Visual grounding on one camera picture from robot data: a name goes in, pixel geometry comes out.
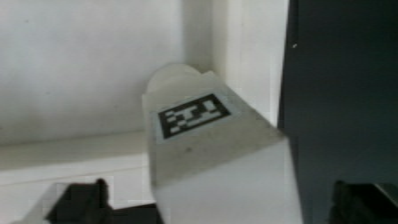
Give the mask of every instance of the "black panel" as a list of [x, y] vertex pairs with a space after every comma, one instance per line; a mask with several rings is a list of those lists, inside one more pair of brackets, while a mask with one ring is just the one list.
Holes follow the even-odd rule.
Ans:
[[112, 224], [164, 224], [157, 204], [114, 211]]
[[297, 0], [290, 12], [279, 127], [320, 224], [338, 179], [398, 184], [398, 1]]
[[334, 185], [334, 207], [331, 224], [393, 224], [398, 223], [397, 186], [386, 189], [375, 184]]
[[109, 186], [104, 180], [95, 184], [72, 184], [57, 201], [47, 219], [52, 224], [109, 224]]

